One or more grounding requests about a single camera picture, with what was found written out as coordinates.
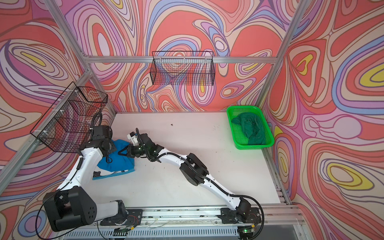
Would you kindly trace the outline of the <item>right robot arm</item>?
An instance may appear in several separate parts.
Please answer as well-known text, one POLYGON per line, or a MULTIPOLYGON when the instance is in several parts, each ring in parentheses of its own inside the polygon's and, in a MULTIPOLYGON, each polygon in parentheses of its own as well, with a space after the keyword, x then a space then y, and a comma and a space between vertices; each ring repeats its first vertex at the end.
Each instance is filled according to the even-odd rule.
POLYGON ((204 163, 193 153, 180 155, 155 144, 147 134, 131 133, 131 144, 118 152, 129 158, 146 158, 150 162, 167 163, 179 168, 186 180, 193 186, 203 187, 218 198, 235 214, 238 221, 245 223, 251 211, 251 203, 245 197, 236 195, 218 183, 204 163))

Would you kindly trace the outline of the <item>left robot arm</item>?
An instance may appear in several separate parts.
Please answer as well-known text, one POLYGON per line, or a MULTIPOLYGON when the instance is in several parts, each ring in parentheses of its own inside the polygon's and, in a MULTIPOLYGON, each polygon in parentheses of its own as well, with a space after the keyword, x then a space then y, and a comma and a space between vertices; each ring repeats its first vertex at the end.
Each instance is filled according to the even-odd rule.
POLYGON ((91 138, 77 149, 79 158, 64 182, 54 193, 44 196, 43 206, 54 232, 71 230, 97 221, 122 224, 128 214, 121 200, 97 204, 84 190, 91 182, 98 163, 111 149, 112 129, 91 128, 91 138))

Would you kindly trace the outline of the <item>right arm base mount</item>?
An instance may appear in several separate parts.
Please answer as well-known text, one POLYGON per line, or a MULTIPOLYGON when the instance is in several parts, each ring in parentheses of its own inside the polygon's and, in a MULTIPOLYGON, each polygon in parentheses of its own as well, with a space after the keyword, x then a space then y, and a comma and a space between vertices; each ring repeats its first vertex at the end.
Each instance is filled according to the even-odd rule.
POLYGON ((220 214, 217 215, 222 220, 223 224, 261 224, 263 219, 259 208, 250 208, 244 214, 238 213, 236 210, 229 208, 221 208, 220 214))

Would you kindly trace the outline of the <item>blue t-shirt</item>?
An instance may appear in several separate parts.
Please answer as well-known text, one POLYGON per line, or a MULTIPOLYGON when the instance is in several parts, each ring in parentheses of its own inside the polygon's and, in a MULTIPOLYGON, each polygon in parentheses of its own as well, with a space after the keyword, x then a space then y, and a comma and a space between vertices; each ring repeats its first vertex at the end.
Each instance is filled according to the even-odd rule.
POLYGON ((108 159, 103 157, 98 163, 97 169, 111 172, 135 169, 135 160, 133 158, 118 155, 118 151, 127 149, 130 143, 124 140, 116 140, 113 142, 117 150, 112 154, 109 154, 108 159))

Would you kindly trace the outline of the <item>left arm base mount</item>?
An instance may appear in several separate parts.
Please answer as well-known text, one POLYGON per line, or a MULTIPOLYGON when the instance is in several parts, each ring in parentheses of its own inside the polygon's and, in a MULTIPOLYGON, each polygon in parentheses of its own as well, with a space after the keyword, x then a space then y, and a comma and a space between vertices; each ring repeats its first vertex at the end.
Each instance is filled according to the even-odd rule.
POLYGON ((126 210, 126 217, 122 220, 108 220, 101 221, 101 226, 139 226, 143 218, 143 209, 128 209, 126 210))

